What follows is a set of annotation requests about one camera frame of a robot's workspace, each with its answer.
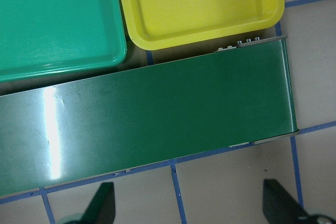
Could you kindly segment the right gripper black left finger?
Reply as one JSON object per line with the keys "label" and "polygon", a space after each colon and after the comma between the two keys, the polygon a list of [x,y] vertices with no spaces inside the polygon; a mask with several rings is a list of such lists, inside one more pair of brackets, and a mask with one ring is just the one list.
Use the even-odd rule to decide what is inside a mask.
{"label": "right gripper black left finger", "polygon": [[114,183],[101,183],[84,212],[81,223],[114,223],[115,203]]}

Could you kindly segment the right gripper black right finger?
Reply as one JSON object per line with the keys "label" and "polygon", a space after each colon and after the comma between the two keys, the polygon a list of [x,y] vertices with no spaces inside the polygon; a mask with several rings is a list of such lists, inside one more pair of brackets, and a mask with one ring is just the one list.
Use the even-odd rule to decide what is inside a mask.
{"label": "right gripper black right finger", "polygon": [[301,223],[307,212],[276,179],[263,181],[263,214],[268,223]]}

